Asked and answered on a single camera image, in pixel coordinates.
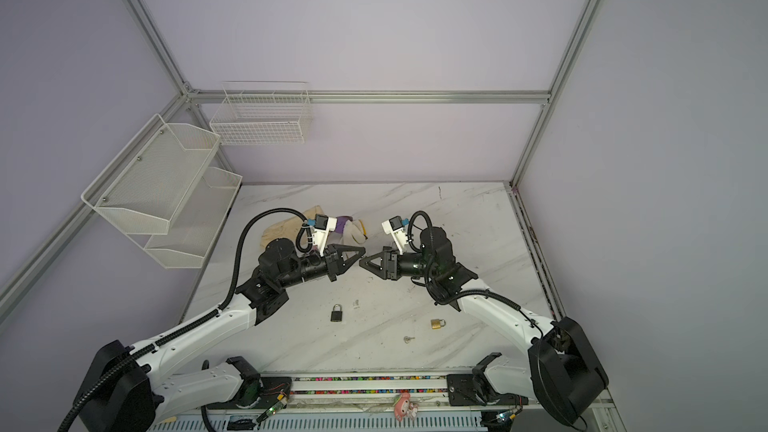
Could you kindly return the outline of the black padlock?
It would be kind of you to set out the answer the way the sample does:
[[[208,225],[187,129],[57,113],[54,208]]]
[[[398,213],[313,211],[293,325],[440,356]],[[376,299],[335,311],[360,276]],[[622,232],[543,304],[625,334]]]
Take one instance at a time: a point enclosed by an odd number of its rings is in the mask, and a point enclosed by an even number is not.
[[[340,323],[343,320],[343,308],[341,304],[334,304],[332,306],[330,321],[332,323]]]

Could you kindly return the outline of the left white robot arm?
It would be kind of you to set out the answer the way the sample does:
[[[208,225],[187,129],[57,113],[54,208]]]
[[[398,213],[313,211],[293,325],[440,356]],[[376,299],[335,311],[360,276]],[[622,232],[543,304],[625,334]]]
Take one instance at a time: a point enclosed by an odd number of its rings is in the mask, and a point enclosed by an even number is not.
[[[179,371],[225,339],[265,322],[287,303],[288,288],[322,277],[335,281],[366,253],[361,246],[328,243],[335,228],[331,217],[309,219],[285,207],[277,211],[300,219],[296,237],[270,242],[251,277],[241,282],[248,234],[271,213],[252,218],[238,238],[223,301],[149,339],[132,345],[115,340],[101,347],[59,430],[81,421],[89,431],[147,431],[190,409],[231,401],[258,385],[259,372],[241,356],[194,373]]]

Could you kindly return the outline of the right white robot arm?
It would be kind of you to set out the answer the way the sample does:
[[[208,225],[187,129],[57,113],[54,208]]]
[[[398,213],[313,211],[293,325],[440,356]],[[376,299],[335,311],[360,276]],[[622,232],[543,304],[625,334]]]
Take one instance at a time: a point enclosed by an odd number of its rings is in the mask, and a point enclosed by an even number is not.
[[[359,261],[383,280],[409,277],[437,306],[466,313],[506,338],[527,357],[525,367],[492,352],[472,369],[474,402],[496,405],[535,399],[560,424],[576,428],[609,379],[583,328],[570,317],[535,314],[494,291],[456,258],[443,228],[424,211],[383,222],[394,244]]]

